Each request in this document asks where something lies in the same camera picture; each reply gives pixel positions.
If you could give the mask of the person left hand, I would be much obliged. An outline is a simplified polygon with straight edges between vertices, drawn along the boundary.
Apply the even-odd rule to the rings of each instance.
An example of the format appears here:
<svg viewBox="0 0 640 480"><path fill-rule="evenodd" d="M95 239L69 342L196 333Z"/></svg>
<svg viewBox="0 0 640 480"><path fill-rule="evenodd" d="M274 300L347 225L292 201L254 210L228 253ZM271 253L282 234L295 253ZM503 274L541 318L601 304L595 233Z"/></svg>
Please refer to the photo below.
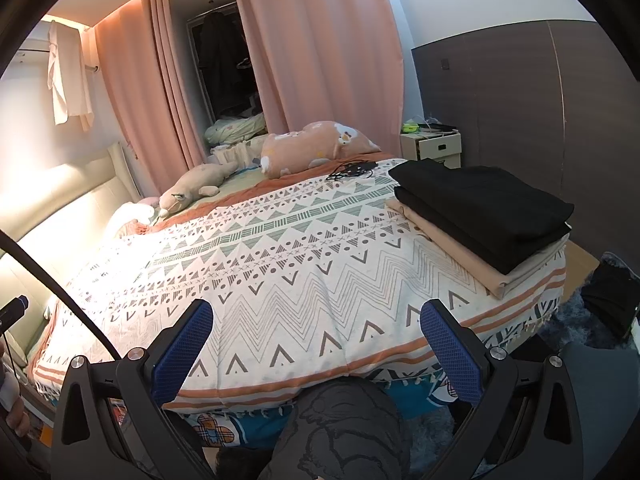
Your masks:
<svg viewBox="0 0 640 480"><path fill-rule="evenodd" d="M6 410L6 424L17 437L25 437L30 429L30 421L17 379L1 364L1 406Z"/></svg>

